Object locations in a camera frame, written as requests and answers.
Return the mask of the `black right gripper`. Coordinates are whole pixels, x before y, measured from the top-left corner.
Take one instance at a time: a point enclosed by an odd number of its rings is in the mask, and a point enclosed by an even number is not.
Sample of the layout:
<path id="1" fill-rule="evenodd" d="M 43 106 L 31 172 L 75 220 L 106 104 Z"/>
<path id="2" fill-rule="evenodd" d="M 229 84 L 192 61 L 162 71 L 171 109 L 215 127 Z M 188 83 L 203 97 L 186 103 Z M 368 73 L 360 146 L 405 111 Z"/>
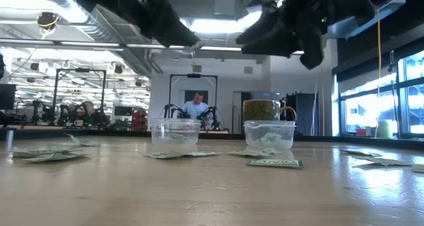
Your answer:
<path id="1" fill-rule="evenodd" d="M 328 27 L 351 17 L 361 23 L 374 17 L 371 0 L 285 0 L 279 7 L 269 2 L 236 43 L 245 44 L 243 54 L 290 57 L 298 51 L 298 39 L 303 50 L 300 62 L 313 69 L 324 59 L 322 36 Z"/>

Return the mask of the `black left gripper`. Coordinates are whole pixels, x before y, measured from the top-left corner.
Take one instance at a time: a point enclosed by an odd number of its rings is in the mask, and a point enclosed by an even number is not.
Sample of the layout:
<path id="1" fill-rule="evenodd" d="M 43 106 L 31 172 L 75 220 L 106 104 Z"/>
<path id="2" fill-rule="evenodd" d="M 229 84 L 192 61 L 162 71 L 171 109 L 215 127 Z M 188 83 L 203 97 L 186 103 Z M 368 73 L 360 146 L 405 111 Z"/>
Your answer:
<path id="1" fill-rule="evenodd" d="M 169 0 L 119 0 L 119 13 L 139 29 L 146 29 L 148 37 L 162 46 L 193 46 L 200 41 L 180 21 Z"/>

